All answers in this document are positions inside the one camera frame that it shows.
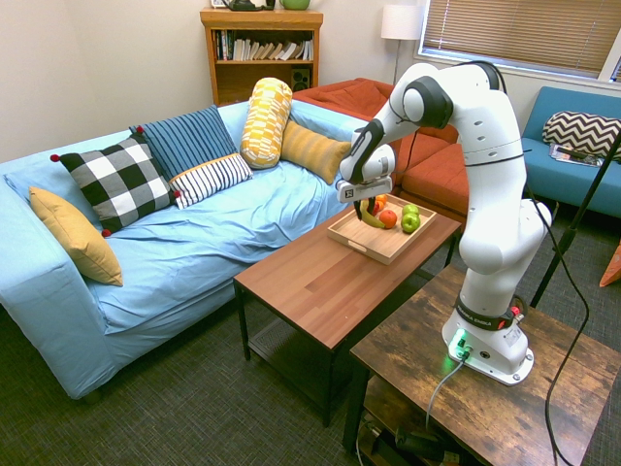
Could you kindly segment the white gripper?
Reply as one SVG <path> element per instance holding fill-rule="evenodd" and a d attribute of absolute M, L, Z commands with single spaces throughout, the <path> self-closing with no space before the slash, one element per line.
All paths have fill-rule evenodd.
<path fill-rule="evenodd" d="M 393 184 L 390 176 L 379 177 L 367 183 L 353 184 L 344 179 L 336 183 L 338 199 L 341 203 L 353 202 L 353 206 L 359 220 L 362 219 L 364 208 L 363 199 L 369 199 L 366 211 L 371 215 L 377 214 L 377 196 L 387 194 L 392 190 Z"/>

